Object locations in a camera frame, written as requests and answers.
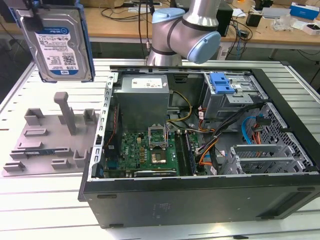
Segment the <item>blue box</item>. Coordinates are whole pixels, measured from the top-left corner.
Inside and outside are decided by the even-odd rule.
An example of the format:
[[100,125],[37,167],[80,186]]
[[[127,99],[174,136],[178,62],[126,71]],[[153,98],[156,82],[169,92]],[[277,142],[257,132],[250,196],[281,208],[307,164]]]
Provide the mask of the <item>blue box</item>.
[[290,6],[291,16],[296,16],[300,18],[305,18],[305,19],[310,19],[313,20],[315,19],[318,14],[319,14],[319,7],[317,6],[309,6],[309,5],[304,5],[304,4],[299,4],[293,2]]

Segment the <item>hard drive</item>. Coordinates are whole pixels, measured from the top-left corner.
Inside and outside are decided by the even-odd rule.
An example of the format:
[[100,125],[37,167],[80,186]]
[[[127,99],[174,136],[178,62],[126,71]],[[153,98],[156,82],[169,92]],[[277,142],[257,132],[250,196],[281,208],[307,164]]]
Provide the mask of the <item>hard drive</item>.
[[14,12],[44,82],[93,81],[95,70],[82,11],[76,6],[38,8],[40,31],[27,27],[28,11]]

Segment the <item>yellow wire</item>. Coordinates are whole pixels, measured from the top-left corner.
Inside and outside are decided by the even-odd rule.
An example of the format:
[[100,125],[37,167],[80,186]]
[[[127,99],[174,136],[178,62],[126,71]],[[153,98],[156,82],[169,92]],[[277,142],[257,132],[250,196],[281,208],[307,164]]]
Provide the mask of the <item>yellow wire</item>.
[[189,113],[188,113],[188,115],[185,116],[185,117],[176,118],[176,119],[169,119],[169,120],[167,120],[167,122],[179,122],[179,121],[183,121],[183,120],[188,119],[188,118],[191,116],[191,113],[192,113],[192,106],[191,106],[190,102],[189,102],[188,99],[187,99],[185,96],[183,96],[180,92],[178,92],[178,91],[173,91],[173,92],[176,93],[176,94],[178,94],[178,95],[180,95],[180,97],[182,97],[182,98],[188,103],[188,105],[189,105]]

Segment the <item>desk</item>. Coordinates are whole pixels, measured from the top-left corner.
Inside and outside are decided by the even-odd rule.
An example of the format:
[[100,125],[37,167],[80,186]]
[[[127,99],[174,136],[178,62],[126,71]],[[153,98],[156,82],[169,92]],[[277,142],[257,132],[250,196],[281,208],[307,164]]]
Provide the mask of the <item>desk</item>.
[[[320,1],[309,0],[310,4]],[[248,12],[253,5],[252,0],[245,0],[245,2],[234,1],[233,5],[237,8]],[[274,7],[288,8],[289,6],[274,5]],[[139,43],[138,22],[119,22],[101,16],[100,9],[97,7],[85,8],[85,16],[88,24],[88,32],[91,42],[105,42],[105,43]],[[122,9],[116,9],[115,12],[122,12]],[[111,10],[107,10],[105,14],[111,14]],[[136,13],[123,12],[120,14],[113,14],[115,18],[128,17],[136,15]],[[237,20],[245,23],[245,18],[238,17]],[[274,31],[270,23],[270,19],[261,19],[258,27],[251,27],[253,32],[252,39],[247,43],[249,48],[270,48],[270,49],[299,49],[299,50],[320,50],[320,36],[311,36],[301,30],[294,29],[293,31]],[[15,23],[4,23],[6,29],[13,34],[17,39],[23,39],[20,29]],[[152,24],[149,23],[149,38],[152,38]],[[146,38],[146,22],[141,24],[141,33],[145,42]],[[10,37],[0,27],[0,38]],[[221,48],[219,50],[218,59],[224,60],[227,52],[236,38],[235,30],[230,27],[226,37],[221,39]]]
[[[145,65],[139,59],[95,59],[95,82],[41,82],[31,63],[0,105],[0,168],[8,159],[25,125],[27,108],[41,108],[45,115],[60,114],[53,102],[56,91],[69,92],[69,106],[75,114],[86,108],[98,113],[104,98],[110,65]],[[193,63],[183,62],[184,66]],[[276,61],[208,61],[203,66],[260,68],[266,73],[296,114],[320,142],[320,97],[290,66]],[[57,240],[177,240],[233,239],[234,235],[250,240],[318,240],[320,236],[320,198],[284,220],[225,222],[194,225],[101,229],[86,202],[78,202],[81,173],[47,176],[0,176],[0,239]]]

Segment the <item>ram slot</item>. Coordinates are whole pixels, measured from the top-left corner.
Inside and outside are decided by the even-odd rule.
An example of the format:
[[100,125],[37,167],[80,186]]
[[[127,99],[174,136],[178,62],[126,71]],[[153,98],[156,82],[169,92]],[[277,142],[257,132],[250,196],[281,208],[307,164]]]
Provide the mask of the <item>ram slot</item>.
[[184,148],[186,149],[185,150],[185,156],[186,158],[188,159],[189,161],[189,166],[190,166],[190,171],[191,171],[191,174],[195,174],[196,173],[196,162],[195,162],[195,158],[194,158],[194,155],[192,153],[192,148],[191,148],[191,144],[190,144],[190,140],[189,140],[189,135],[188,133],[184,133],[183,134],[183,142],[184,142]]
[[176,157],[177,157],[179,173],[180,173],[179,175],[188,176],[188,165],[187,165],[187,159],[185,158],[185,155],[184,155],[182,136],[176,132],[174,133],[174,142],[175,142],[175,151],[176,151]]

